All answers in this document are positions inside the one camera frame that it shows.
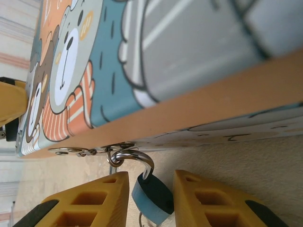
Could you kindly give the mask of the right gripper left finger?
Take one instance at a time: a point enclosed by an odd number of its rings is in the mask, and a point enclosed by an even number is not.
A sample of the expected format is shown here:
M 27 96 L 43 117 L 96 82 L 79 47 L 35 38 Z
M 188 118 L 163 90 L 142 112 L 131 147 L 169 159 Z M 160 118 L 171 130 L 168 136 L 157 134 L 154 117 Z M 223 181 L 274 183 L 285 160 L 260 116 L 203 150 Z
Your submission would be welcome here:
M 17 227 L 124 227 L 129 176 L 117 172 L 45 198 Z

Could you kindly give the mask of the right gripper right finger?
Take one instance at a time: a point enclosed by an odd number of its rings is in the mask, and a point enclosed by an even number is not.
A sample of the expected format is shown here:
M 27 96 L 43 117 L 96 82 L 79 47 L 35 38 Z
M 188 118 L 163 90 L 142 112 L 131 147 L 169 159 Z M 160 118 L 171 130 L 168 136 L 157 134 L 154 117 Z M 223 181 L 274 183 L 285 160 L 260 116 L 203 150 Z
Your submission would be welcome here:
M 178 227 L 285 227 L 256 197 L 185 170 L 174 173 Z

